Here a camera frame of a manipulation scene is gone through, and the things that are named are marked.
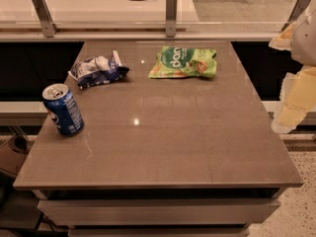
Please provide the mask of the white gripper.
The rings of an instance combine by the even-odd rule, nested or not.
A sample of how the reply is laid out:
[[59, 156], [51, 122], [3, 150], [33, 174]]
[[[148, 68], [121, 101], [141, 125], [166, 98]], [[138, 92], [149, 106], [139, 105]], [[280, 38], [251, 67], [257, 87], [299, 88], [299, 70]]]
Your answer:
[[269, 47], [291, 51], [292, 59], [304, 64], [296, 74], [285, 75], [272, 121], [274, 132], [289, 133], [316, 107], [316, 0]]

